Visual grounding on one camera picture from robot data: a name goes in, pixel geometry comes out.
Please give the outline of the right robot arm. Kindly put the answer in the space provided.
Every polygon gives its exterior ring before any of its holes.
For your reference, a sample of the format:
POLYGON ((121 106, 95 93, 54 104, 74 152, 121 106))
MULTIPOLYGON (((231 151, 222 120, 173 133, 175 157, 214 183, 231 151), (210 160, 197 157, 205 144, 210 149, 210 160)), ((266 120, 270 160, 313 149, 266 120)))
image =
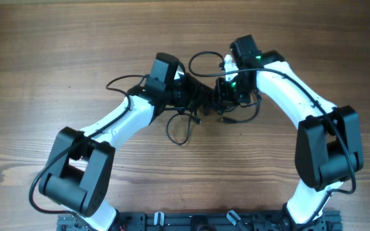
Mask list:
POLYGON ((222 59, 216 101, 249 105, 266 94, 297 129, 295 168, 300 181, 278 227, 306 230, 328 222, 322 210, 334 193, 352 194, 364 166, 358 114, 338 107, 305 84, 277 51, 261 52, 252 35, 237 38, 222 59))

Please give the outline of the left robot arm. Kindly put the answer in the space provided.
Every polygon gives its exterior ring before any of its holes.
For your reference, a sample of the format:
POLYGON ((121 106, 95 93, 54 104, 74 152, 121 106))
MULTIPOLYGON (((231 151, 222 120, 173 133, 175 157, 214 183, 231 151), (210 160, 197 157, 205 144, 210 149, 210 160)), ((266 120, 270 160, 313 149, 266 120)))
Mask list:
POLYGON ((116 152, 131 136, 165 111, 187 115, 198 122, 197 110, 210 107, 215 98, 211 87, 192 76, 175 56, 156 55, 149 74, 123 92, 120 106, 98 122, 58 132, 46 165, 29 191, 31 206, 35 190, 64 207, 56 210, 58 230, 126 230, 126 215, 105 199, 116 152))

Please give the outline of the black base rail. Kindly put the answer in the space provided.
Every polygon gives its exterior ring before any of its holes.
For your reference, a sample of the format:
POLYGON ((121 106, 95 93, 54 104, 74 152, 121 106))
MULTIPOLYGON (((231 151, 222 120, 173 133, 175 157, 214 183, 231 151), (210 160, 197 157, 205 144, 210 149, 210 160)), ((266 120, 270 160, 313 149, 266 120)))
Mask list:
MULTIPOLYGON (((111 230, 295 230, 281 210, 235 213, 162 213, 122 212, 111 230)), ((58 216, 56 230, 91 230, 70 215, 58 216)), ((340 211, 326 211, 303 230, 342 231, 340 211)))

